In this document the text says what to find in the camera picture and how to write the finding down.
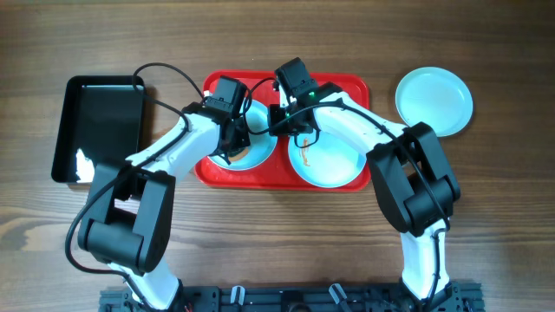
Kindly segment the white plate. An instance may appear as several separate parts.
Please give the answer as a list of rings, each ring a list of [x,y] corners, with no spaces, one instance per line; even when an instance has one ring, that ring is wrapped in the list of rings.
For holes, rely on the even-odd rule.
[[[261,132],[268,127],[268,107],[259,101],[252,101],[250,108],[247,111],[246,119],[249,128],[254,132]],[[270,136],[268,133],[260,135],[249,135],[251,145],[248,146],[248,154],[236,162],[231,162],[228,165],[221,157],[212,156],[208,159],[215,165],[231,170],[231,171],[245,171],[261,165],[273,153],[278,138]]]
[[[288,156],[293,170],[305,182],[321,188],[345,186],[366,166],[366,158],[335,136],[320,132],[290,138]]]
[[[467,84],[438,67],[417,68],[401,78],[395,107],[408,126],[424,122],[438,137],[461,132],[473,117],[473,97]]]

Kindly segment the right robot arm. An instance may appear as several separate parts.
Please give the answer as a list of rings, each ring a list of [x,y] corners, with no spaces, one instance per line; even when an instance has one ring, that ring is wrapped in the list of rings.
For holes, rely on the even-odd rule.
[[[270,108],[272,136],[328,133],[367,160],[383,216],[402,237],[402,283],[424,308],[449,285],[445,236],[460,187],[431,126],[406,127],[354,102],[333,82],[310,76],[300,58],[275,71],[280,102]]]

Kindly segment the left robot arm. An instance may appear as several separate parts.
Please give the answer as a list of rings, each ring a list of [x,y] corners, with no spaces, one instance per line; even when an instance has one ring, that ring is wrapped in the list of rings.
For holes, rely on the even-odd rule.
[[[164,258],[175,186],[207,156],[226,159],[250,144],[240,114],[247,86],[223,76],[213,94],[179,112],[179,121],[146,150],[95,168],[87,203],[66,240],[121,276],[146,311],[187,311],[183,283]]]

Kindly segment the green orange sponge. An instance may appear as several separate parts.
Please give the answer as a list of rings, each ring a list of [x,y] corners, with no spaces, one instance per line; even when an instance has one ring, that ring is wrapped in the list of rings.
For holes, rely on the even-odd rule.
[[[237,151],[229,152],[228,159],[231,162],[239,161],[240,159],[244,158],[248,154],[248,152],[249,152],[248,147],[239,149]]]

